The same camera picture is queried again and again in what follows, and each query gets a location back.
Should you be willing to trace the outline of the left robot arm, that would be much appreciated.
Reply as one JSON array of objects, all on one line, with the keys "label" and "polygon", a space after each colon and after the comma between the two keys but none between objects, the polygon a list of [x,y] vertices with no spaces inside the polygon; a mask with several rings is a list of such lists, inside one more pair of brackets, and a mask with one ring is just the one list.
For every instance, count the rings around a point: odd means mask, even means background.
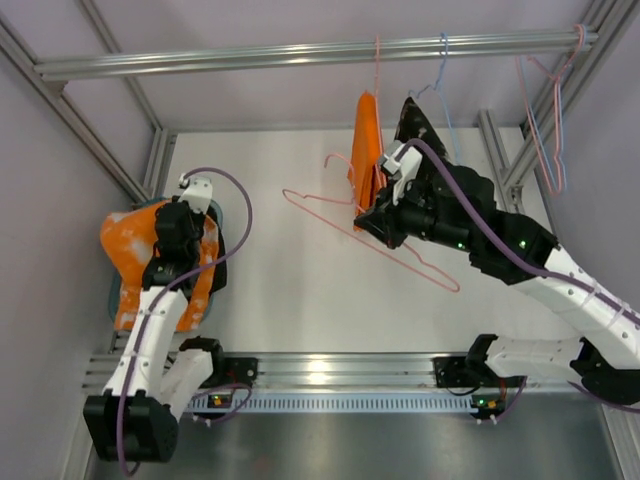
[{"label": "left robot arm", "polygon": [[121,280],[114,324],[130,336],[83,417],[97,456],[131,473],[171,459],[189,402],[220,373],[215,339],[187,339],[167,358],[173,336],[197,329],[225,287],[226,250],[213,201],[188,195],[110,215],[101,242]]}]

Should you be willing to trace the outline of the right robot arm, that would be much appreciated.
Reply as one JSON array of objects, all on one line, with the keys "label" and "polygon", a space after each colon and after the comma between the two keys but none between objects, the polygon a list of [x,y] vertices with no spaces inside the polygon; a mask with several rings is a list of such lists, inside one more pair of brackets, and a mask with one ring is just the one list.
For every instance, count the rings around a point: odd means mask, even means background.
[{"label": "right robot arm", "polygon": [[413,237],[467,254],[470,265],[538,301],[575,336],[480,334],[464,372],[474,380],[549,377],[622,410],[639,410],[639,314],[615,299],[536,220],[498,209],[491,180],[428,160],[384,161],[385,185],[356,217],[390,249]]}]

